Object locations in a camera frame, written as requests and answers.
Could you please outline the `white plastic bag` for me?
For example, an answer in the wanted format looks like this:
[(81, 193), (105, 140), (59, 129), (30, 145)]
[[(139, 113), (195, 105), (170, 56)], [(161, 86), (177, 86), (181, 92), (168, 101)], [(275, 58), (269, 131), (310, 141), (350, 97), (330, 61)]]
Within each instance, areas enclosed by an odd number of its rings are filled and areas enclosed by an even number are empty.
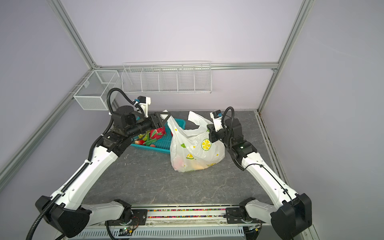
[(225, 158), (225, 146), (222, 142), (209, 140), (208, 125), (212, 122), (190, 111), (188, 121), (198, 126), (194, 130), (182, 129), (173, 117), (167, 120), (173, 135), (170, 156), (174, 170), (191, 172), (207, 169)]

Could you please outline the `teal plastic basket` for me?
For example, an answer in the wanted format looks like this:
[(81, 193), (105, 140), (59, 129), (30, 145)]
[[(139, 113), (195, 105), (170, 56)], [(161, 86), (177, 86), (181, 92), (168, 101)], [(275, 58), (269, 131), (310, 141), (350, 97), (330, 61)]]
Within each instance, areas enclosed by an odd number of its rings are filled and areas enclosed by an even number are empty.
[(166, 134), (161, 139), (153, 143), (154, 147), (146, 146), (146, 145), (137, 145), (134, 142), (131, 144), (131, 146), (136, 147), (138, 149), (142, 149), (142, 150), (170, 154), (170, 147), (171, 147), (173, 135), (168, 124), (166, 124), (165, 126), (165, 131), (166, 131)]

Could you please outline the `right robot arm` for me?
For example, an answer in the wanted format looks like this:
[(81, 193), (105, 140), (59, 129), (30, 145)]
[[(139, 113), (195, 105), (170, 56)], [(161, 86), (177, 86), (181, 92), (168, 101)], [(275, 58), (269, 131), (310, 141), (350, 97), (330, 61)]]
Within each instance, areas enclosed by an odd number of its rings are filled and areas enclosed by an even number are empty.
[(228, 208), (225, 218), (229, 223), (264, 223), (273, 227), (282, 240), (292, 240), (313, 224), (312, 201), (306, 194), (298, 194), (266, 164), (258, 150), (245, 140), (242, 125), (235, 118), (233, 107), (224, 112), (210, 114), (213, 123), (208, 125), (209, 140), (224, 144), (234, 164), (249, 172), (271, 199), (271, 204), (261, 203), (253, 197)]

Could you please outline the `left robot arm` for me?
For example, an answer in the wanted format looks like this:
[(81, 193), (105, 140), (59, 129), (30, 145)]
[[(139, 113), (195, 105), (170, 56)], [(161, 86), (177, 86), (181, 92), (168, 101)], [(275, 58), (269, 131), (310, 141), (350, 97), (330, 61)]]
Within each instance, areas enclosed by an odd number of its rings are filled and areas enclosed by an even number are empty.
[(40, 214), (32, 224), (26, 238), (31, 240), (42, 220), (61, 232), (59, 239), (73, 238), (86, 227), (110, 221), (132, 223), (132, 206), (120, 199), (107, 204), (83, 205), (82, 202), (102, 173), (132, 144), (133, 138), (147, 131), (164, 127), (169, 112), (145, 114), (140, 96), (135, 102), (119, 88), (107, 94), (111, 119), (105, 131), (98, 136), (89, 155), (79, 169), (51, 196), (36, 201)]

